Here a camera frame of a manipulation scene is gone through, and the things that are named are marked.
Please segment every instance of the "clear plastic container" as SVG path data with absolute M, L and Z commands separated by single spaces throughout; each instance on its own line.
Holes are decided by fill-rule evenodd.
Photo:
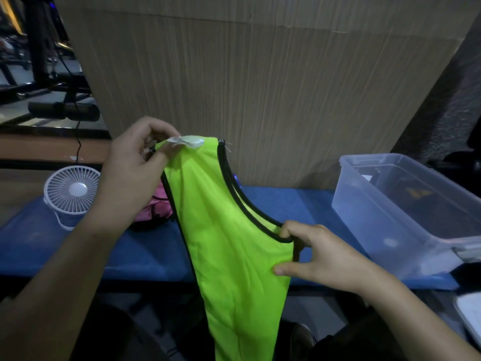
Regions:
M 451 271 L 481 247 L 481 199 L 401 154 L 340 158 L 332 207 L 373 261 L 400 279 Z

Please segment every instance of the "blue table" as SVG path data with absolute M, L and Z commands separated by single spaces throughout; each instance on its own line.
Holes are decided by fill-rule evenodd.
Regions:
M 331 207 L 333 191 L 243 187 L 244 193 L 263 212 L 284 222 L 323 224 L 359 252 L 366 254 Z M 0 228 L 0 275 L 32 277 L 60 246 L 68 232 L 38 198 Z M 301 252 L 309 261 L 310 248 Z M 191 283 L 189 256 L 177 228 L 169 222 L 144 233 L 126 231 L 113 249 L 103 279 Z M 457 283 L 449 274 L 412 279 L 411 288 L 452 290 Z M 318 286 L 293 278 L 291 285 Z

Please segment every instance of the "white tag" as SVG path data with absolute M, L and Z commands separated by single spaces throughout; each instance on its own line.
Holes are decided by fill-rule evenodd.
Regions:
M 204 145 L 204 138 L 199 136 L 171 137 L 167 139 L 167 141 L 174 144 L 183 144 L 192 149 L 199 148 Z

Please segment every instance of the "fan grille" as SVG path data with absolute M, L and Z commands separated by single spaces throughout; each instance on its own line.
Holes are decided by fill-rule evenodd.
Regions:
M 84 214 L 92 205 L 99 177 L 99 171 L 90 167 L 65 167 L 46 181 L 45 199 L 59 212 Z

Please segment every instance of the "neon green vest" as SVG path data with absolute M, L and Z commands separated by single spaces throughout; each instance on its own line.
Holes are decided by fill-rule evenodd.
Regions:
M 242 193 L 222 140 L 182 148 L 163 183 L 204 300 L 215 359 L 271 361 L 290 280 L 272 267 L 292 261 L 292 239 L 279 237 L 281 223 Z

